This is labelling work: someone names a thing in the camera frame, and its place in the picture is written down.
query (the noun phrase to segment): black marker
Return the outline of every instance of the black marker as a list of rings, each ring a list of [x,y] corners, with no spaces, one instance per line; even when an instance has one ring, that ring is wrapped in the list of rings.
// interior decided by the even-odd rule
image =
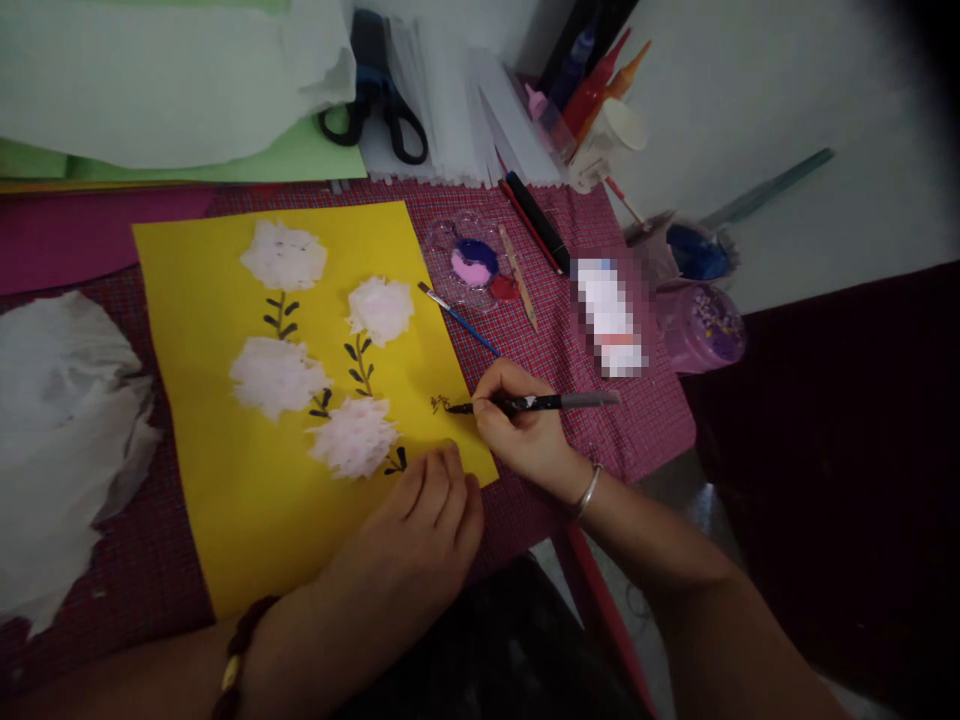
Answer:
[[[518,412],[531,412],[533,410],[570,410],[580,407],[619,405],[623,400],[616,390],[612,392],[601,390],[590,393],[568,393],[566,395],[527,395],[520,398],[491,399],[490,402],[509,416]],[[451,405],[447,408],[447,412],[455,415],[472,415],[473,403]]]

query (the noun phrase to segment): hand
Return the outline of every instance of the hand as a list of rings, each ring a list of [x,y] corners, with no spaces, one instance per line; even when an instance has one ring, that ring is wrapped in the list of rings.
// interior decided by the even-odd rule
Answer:
[[[311,587],[320,651],[350,674],[338,682],[357,692],[430,629],[459,595],[482,535],[480,487],[457,446],[414,460]]]
[[[591,464],[567,444],[557,410],[519,413],[511,421],[489,401],[497,396],[554,395],[556,391],[512,360],[500,358],[477,383],[473,414],[490,449],[512,470],[568,505],[580,501]]]

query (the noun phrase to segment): red checkered tablecloth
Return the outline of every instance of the red checkered tablecloth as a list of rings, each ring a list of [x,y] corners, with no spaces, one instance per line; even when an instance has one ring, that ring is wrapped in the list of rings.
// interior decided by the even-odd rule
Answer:
[[[602,189],[586,196],[570,188],[534,189],[533,193],[569,246],[622,247],[620,229]],[[352,183],[342,195],[334,195],[327,185],[320,184],[288,185],[278,191],[228,188],[218,193],[208,215],[391,200],[406,202],[421,239],[431,222],[461,209],[503,223],[517,251],[539,332],[534,334],[520,303],[475,317],[477,329],[505,355],[557,390],[596,389],[601,381],[592,360],[570,332],[568,281],[550,270],[499,190],[366,181]],[[0,298],[0,311],[66,289],[70,288]],[[130,340],[146,372],[159,378],[139,266],[83,283],[77,289],[106,309]],[[472,389],[489,365],[490,353],[449,319],[447,329]],[[659,343],[654,355],[652,372],[645,377],[603,381],[604,387],[623,394],[622,406],[563,415],[571,443],[630,482],[694,442],[690,409]],[[116,650],[193,630],[213,620],[187,520],[170,408],[162,387],[152,422],[166,431],[166,437],[157,449],[150,475],[126,511],[100,528],[103,539],[90,570],[74,585],[53,627],[29,642],[27,624],[22,620],[0,628],[0,697],[26,692]],[[566,521],[561,509],[543,493],[499,467],[500,481],[483,491],[487,525],[474,577],[501,567]]]

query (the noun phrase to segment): silver bracelet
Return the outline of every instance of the silver bracelet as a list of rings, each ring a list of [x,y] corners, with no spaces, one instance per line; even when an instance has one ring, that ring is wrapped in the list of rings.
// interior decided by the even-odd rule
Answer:
[[[600,463],[593,464],[593,480],[590,481],[590,487],[587,488],[587,491],[583,494],[583,497],[580,498],[580,502],[577,503],[577,514],[574,517],[574,522],[580,522],[580,518],[583,517],[583,513],[587,509],[587,505],[590,503],[590,498],[593,497],[593,491],[597,489],[597,480],[600,479],[600,471],[603,470],[603,465]]]

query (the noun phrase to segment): tissue paper flower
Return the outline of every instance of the tissue paper flower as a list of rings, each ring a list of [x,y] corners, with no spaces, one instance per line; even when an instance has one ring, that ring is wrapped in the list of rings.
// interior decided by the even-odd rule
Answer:
[[[250,249],[240,256],[254,276],[270,290],[309,290],[323,277],[327,249],[305,230],[290,230],[257,221]]]
[[[335,478],[370,477],[399,438],[395,423],[387,422],[389,400],[347,398],[316,433],[317,442],[310,455],[334,470]]]
[[[374,276],[350,293],[351,332],[364,330],[377,347],[383,347],[410,327],[413,300],[410,286]]]
[[[307,346],[273,338],[247,338],[230,368],[234,394],[246,407],[277,422],[284,410],[303,410],[314,395],[333,385],[323,365],[307,357]]]

